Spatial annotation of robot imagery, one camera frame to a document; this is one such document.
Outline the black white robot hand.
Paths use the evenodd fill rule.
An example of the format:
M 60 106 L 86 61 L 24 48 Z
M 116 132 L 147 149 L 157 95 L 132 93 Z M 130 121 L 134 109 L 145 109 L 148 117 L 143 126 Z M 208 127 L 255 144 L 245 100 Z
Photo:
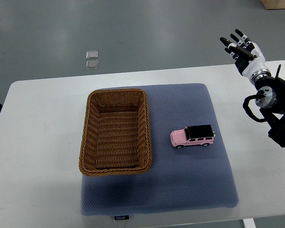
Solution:
M 231 40 L 221 37 L 225 51 L 233 58 L 238 72 L 255 84 L 261 77 L 270 77 L 271 72 L 265 66 L 266 59 L 259 48 L 246 34 L 236 29 L 230 35 Z

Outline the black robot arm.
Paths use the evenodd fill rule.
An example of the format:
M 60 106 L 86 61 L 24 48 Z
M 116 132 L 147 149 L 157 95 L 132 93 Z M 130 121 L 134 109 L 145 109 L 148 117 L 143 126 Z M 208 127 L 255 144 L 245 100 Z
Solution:
M 267 122 L 271 129 L 268 137 L 285 148 L 285 80 L 279 77 L 281 65 L 275 77 L 262 76 L 255 81 L 257 93 L 244 99 L 243 108 L 246 114 L 258 123 Z M 256 117 L 249 107 L 255 101 L 263 118 Z

